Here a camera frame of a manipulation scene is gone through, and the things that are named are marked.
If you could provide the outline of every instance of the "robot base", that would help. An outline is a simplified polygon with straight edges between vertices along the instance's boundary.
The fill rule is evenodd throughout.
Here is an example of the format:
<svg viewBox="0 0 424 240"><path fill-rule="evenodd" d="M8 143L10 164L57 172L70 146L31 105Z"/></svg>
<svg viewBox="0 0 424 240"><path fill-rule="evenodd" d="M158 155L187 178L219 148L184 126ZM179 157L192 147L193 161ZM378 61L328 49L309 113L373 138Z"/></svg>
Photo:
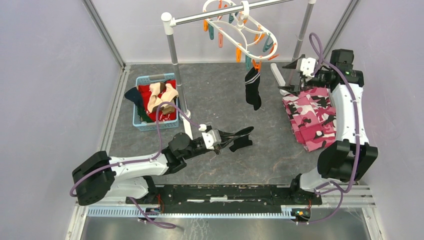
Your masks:
<svg viewBox="0 0 424 240"><path fill-rule="evenodd" d="M303 190L293 192L287 185L158 185L157 192L166 206L164 213L244 214L281 213L282 206L322 205L321 197ZM146 197L137 200L146 204ZM126 204L133 204L127 198Z"/></svg>

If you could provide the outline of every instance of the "laundry basket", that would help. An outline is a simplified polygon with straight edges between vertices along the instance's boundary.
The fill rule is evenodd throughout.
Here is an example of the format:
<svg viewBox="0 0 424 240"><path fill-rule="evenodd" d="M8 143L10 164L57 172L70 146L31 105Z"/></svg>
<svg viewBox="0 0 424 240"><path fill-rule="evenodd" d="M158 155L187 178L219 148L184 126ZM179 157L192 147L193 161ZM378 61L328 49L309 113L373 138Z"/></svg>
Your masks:
<svg viewBox="0 0 424 240"><path fill-rule="evenodd" d="M139 85L150 85L153 83L165 82L167 80L173 80L173 79L175 79L175 75L173 73L139 76L135 80L135 86L137 87ZM179 107L178 98L176 99L175 103ZM179 114L177 113L175 120L160 121L159 129L178 128L179 126L178 119L179 119ZM146 123L146 122L140 121L140 116L137 113L137 106L135 104L134 104L134 110L132 113L132 125L142 132L156 130L156 122Z"/></svg>

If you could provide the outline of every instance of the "black sock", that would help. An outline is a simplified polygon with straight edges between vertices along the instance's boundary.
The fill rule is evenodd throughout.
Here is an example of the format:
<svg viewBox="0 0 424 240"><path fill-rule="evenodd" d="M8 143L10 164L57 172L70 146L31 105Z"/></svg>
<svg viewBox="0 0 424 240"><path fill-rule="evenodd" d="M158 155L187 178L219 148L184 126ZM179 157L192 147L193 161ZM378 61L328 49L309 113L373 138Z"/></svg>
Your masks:
<svg viewBox="0 0 424 240"><path fill-rule="evenodd" d="M254 67L244 77L244 84L246 85L246 102L253 105L253 109L258 110L261 105L261 96L259 96L259 83L261 82L261 73Z"/></svg>
<svg viewBox="0 0 424 240"><path fill-rule="evenodd" d="M234 140L233 142L234 144L232 146L229 147L229 149L231 150L231 152L235 152L237 149L241 149L247 146L252 146L253 142L252 140L249 140L249 135L246 136L242 136L237 138L236 140Z"/></svg>

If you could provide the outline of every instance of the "gray floor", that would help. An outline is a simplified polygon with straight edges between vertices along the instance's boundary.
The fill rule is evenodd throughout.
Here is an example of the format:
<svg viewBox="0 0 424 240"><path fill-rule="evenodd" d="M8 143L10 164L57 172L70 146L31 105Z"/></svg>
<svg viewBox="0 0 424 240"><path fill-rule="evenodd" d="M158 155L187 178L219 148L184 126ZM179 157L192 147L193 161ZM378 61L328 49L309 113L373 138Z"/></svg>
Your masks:
<svg viewBox="0 0 424 240"><path fill-rule="evenodd" d="M192 119L225 132L254 126L250 137L253 146L234 153L224 149L218 156L209 152L189 159L187 167L176 174L154 176L156 184L289 184L297 174L316 166L321 151L308 153L296 142L270 63L262 64L259 85L262 107L258 111L245 100L244 64L181 64L180 71ZM132 65L126 90L135 85L139 76L172 72L170 64ZM158 150L156 131L140 132L132 125L132 117L133 104L124 99L111 156L132 157ZM192 129L194 137L200 136ZM184 132L183 123L161 132L165 146L176 133Z"/></svg>
<svg viewBox="0 0 424 240"><path fill-rule="evenodd" d="M313 209L311 220L333 209ZM360 208L341 209L320 223L296 226L286 219L158 218L178 226L168 230L128 217L87 217L83 240L370 240Z"/></svg>

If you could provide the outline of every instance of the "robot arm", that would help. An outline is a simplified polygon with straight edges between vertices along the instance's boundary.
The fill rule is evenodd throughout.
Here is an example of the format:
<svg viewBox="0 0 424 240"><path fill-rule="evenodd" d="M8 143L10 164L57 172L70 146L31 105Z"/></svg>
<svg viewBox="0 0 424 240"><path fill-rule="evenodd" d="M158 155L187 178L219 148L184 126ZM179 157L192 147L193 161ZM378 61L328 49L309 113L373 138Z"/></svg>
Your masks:
<svg viewBox="0 0 424 240"><path fill-rule="evenodd" d="M220 150L234 143L232 150L249 145L249 135L253 127L247 127L236 133L223 132L201 125L202 137L191 139L185 133L177 133L157 158L151 160L157 152L134 157L109 157L106 151L99 151L72 172L74 183L92 171L104 168L76 187L76 196L81 206L96 203L102 199L145 197L150 202L157 195L157 189L151 176L174 174L187 166L185 160Z"/></svg>
<svg viewBox="0 0 424 240"><path fill-rule="evenodd" d="M329 68L324 70L320 66L318 66L320 69L316 70L316 61L313 58L306 58L305 55L283 67L300 72L300 82L296 85L281 86L280 89L297 95L300 91L311 87L328 88L332 105L335 106L337 114L336 141L319 155L316 168L298 175L293 180L294 191L303 190L313 193L318 186L330 180L349 182L354 169L357 144L359 144L359 157L355 181L361 179L377 158L378 150L369 145L364 128L362 114L364 76L361 71L353 70L353 60L352 50L338 49L332 51L330 63L341 71L353 91L359 129L356 129L356 116L351 93L335 70ZM357 142L357 132L359 132L359 142Z"/></svg>

